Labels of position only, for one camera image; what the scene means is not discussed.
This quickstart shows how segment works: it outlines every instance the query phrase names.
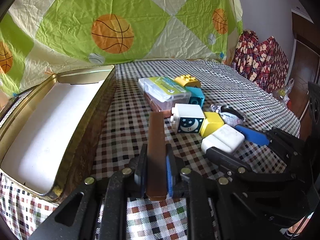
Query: green patterned fabric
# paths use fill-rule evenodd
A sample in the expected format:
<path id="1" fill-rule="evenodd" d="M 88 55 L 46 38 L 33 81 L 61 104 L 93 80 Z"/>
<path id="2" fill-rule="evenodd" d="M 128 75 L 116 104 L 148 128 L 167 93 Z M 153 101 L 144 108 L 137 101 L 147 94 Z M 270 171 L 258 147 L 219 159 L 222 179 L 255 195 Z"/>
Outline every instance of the green patterned fabric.
<path id="1" fill-rule="evenodd" d="M 11 97 L 52 73 L 134 60 L 229 64 L 241 17 L 240 0 L 16 0 L 0 23 L 1 89 Z"/>

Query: white wall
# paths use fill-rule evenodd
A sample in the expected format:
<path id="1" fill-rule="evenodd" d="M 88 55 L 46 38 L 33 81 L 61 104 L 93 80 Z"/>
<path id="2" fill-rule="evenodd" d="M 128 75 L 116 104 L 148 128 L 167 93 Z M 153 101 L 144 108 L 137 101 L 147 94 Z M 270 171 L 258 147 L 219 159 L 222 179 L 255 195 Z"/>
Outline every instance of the white wall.
<path id="1" fill-rule="evenodd" d="M 257 33 L 259 42 L 274 36 L 291 60 L 294 37 L 292 34 L 292 1 L 294 0 L 240 0 L 244 29 Z"/>

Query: white block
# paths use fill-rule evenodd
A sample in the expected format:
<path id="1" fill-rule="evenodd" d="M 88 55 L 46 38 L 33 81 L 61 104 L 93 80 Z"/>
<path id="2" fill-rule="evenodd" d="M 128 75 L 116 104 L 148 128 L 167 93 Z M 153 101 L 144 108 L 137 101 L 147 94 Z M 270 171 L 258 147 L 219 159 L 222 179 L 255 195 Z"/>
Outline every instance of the white block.
<path id="1" fill-rule="evenodd" d="M 199 105 L 175 104 L 171 112 L 170 122 L 175 133 L 199 133 L 205 119 Z"/>
<path id="2" fill-rule="evenodd" d="M 207 149 L 216 147 L 226 153 L 235 152 L 244 141 L 244 135 L 236 129 L 225 124 L 202 140 L 201 150 L 206 153 Z"/>

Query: crumpled foil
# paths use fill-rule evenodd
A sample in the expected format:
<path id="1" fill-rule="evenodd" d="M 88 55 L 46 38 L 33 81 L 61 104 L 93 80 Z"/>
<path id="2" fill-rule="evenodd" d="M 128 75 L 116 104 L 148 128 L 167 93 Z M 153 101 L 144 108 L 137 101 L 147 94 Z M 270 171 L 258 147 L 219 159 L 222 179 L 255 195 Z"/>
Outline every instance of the crumpled foil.
<path id="1" fill-rule="evenodd" d="M 236 125 L 243 124 L 245 122 L 246 117 L 243 113 L 240 113 L 239 111 L 237 111 L 243 117 L 243 119 L 240 119 L 238 116 L 234 114 L 231 114 L 228 112 L 221 112 L 221 107 L 222 106 L 218 106 L 218 105 L 210 106 L 212 112 L 218 113 L 225 124 L 230 125 L 231 127 L 235 127 Z"/>

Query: basketball print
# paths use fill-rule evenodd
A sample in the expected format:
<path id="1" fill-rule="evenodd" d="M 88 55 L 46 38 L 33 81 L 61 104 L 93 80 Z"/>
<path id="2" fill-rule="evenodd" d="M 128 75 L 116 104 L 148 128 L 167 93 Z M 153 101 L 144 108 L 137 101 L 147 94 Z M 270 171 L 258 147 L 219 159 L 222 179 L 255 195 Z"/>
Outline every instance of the basketball print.
<path id="1" fill-rule="evenodd" d="M 101 56 L 100 54 L 90 53 L 88 56 L 88 60 L 93 64 L 103 65 L 103 63 L 105 62 L 106 59 L 105 59 L 105 57 Z"/>
<path id="2" fill-rule="evenodd" d="M 92 38 L 105 52 L 120 54 L 129 50 L 134 34 L 130 24 L 121 16 L 105 14 L 93 22 Z"/>
<path id="3" fill-rule="evenodd" d="M 228 17 L 221 8 L 215 9 L 212 14 L 212 23 L 219 34 L 228 32 Z"/>
<path id="4" fill-rule="evenodd" d="M 6 74 L 12 67 L 13 57 L 4 42 L 0 42 L 0 69 L 3 74 Z"/>
<path id="5" fill-rule="evenodd" d="M 210 34 L 208 35 L 208 43 L 209 43 L 209 45 L 215 44 L 216 41 L 217 41 L 217 39 L 216 39 L 216 37 L 214 36 L 214 34 L 213 34 L 213 33 L 210 33 Z"/>

